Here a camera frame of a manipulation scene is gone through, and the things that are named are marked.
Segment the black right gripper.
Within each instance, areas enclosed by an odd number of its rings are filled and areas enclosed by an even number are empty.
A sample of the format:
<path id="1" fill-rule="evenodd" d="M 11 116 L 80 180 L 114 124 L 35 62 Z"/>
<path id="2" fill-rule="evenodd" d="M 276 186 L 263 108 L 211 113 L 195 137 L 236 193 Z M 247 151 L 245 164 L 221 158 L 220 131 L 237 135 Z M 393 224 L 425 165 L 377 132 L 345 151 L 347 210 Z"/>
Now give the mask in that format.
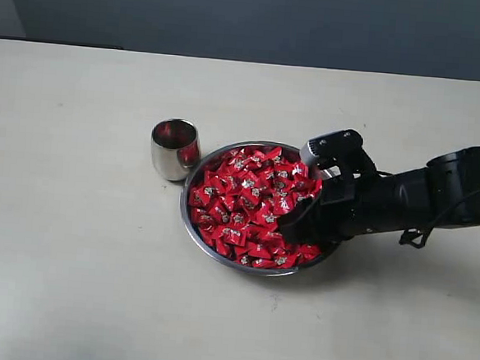
<path id="1" fill-rule="evenodd" d="M 422 228 L 431 220 L 427 170 L 353 180 L 345 195 L 341 177 L 323 182 L 320 199 L 307 198 L 278 218 L 279 232 L 292 245 L 319 245 L 321 239 L 343 241 L 369 233 Z"/>

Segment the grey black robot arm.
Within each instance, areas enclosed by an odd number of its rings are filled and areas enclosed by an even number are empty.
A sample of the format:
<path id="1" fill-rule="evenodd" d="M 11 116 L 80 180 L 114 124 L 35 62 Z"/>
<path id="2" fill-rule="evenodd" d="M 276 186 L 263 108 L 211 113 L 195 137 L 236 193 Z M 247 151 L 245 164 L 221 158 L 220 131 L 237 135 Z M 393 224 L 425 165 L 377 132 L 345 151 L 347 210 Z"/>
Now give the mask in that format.
<path id="1" fill-rule="evenodd" d="M 318 136 L 299 152 L 311 169 L 336 167 L 319 196 L 298 201 L 279 217 L 293 244 L 337 242 L 365 234 L 401 232 L 399 244 L 423 248 L 436 228 L 480 225 L 480 146 L 438 156 L 422 168 L 384 174 L 353 129 Z"/>

